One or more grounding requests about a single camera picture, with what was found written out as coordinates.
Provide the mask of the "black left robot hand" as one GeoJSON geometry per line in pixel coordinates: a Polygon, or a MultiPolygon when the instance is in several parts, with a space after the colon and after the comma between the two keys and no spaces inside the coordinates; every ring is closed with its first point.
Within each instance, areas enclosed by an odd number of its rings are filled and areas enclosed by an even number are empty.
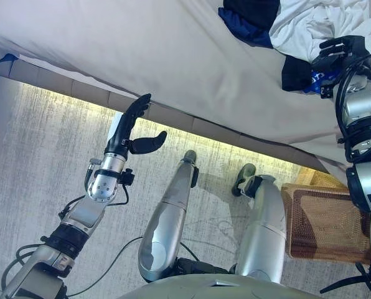
{"type": "Polygon", "coordinates": [[[151,94],[147,93],[135,100],[122,115],[113,136],[108,140],[104,154],[117,154],[125,159],[128,153],[149,154],[158,150],[165,142],[167,132],[162,131],[156,137],[130,139],[132,129],[138,118],[144,115],[151,101],[151,94]]]}

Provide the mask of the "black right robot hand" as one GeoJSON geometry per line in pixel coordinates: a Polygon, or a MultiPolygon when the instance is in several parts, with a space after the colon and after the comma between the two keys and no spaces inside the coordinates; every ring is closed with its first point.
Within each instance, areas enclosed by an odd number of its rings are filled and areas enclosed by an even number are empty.
{"type": "Polygon", "coordinates": [[[346,70],[351,69],[354,62],[370,54],[365,48],[365,37],[363,36],[343,36],[330,39],[319,44],[319,49],[319,55],[313,60],[312,65],[308,64],[304,70],[302,78],[305,86],[312,83],[312,71],[324,74],[339,71],[339,75],[331,80],[336,85],[345,75],[346,70]]]}

